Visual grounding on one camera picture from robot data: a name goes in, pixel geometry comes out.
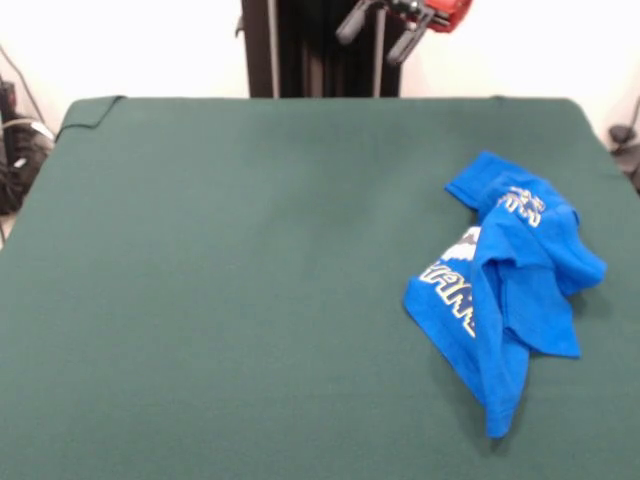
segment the white wall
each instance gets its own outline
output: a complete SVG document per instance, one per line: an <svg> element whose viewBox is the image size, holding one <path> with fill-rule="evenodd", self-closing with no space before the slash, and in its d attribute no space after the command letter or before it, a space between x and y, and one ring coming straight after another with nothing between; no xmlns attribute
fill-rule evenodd
<svg viewBox="0 0 640 480"><path fill-rule="evenodd" d="M569 97L604 139L640 95L639 22L629 0L475 0L453 34L427 34L403 95Z"/></svg>
<svg viewBox="0 0 640 480"><path fill-rule="evenodd" d="M244 42L233 36L240 0L90 3L92 13L86 0L3 6L3 17L21 20L3 22L0 42L54 128L82 97L248 95ZM405 66L403 95L570 97L604 139L640 94L640 4L605 7L476 0L454 34L427 34ZM2 60L0 68L12 78Z"/></svg>

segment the red part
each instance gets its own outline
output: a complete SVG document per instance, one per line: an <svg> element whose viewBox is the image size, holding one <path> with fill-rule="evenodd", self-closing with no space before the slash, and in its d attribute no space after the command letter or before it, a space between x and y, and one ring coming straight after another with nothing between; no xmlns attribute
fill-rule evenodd
<svg viewBox="0 0 640 480"><path fill-rule="evenodd" d="M449 15L449 25L443 26L436 22L431 22L429 28L441 33L453 32L464 20L465 15L471 8L473 0L425 0L425 5L436 9L438 12Z"/></svg>

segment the blue t-shirt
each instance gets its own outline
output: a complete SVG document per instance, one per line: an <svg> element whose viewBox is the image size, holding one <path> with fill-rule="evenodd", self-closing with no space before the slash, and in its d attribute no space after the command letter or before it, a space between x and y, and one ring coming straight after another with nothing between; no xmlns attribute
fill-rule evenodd
<svg viewBox="0 0 640 480"><path fill-rule="evenodd" d="M578 357L565 296L593 286L605 264L578 237L579 217L551 185L483 153L446 186L480 226L409 282L405 307L504 436L529 353Z"/></svg>

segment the green felt surface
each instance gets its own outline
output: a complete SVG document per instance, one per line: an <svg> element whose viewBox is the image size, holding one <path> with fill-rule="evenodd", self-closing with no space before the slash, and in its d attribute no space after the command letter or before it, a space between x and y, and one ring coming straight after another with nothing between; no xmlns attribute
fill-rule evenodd
<svg viewBox="0 0 640 480"><path fill-rule="evenodd" d="M0 254L0 478L636 479L640 204L552 100L75 104ZM510 435L405 314L481 150L582 213L583 358Z"/></svg>

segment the black cable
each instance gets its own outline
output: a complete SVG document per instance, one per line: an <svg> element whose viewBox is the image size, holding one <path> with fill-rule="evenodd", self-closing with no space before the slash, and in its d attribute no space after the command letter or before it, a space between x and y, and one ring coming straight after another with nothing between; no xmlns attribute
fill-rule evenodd
<svg viewBox="0 0 640 480"><path fill-rule="evenodd" d="M627 146L627 143L629 143L629 141L633 137L634 135L633 127L638 121L638 114L640 114L640 97L636 99L636 106L633 109L633 116L631 117L631 122L629 123L629 130L627 131L627 135L624 138L624 140L622 140L621 143L618 143L618 146L615 148L613 153L620 153L622 149Z"/></svg>
<svg viewBox="0 0 640 480"><path fill-rule="evenodd" d="M35 98L33 98L33 94L29 89L29 85L27 84L27 81L25 80L24 75L22 75L22 72L20 71L20 69L16 66L15 63L13 63L9 55L7 55L7 52L4 50L4 48L2 48L2 45L0 45L0 54L2 54L2 56L7 61L9 66L13 68L13 70L16 72L16 74L20 78L20 81L22 82L22 86L24 87L25 92L27 92L27 96L29 97L29 100L33 104L33 108L35 109L36 114L38 115L38 120L40 120L42 123L45 123L44 116L42 115L42 112L40 111L40 107L38 106L38 103L36 102Z"/></svg>

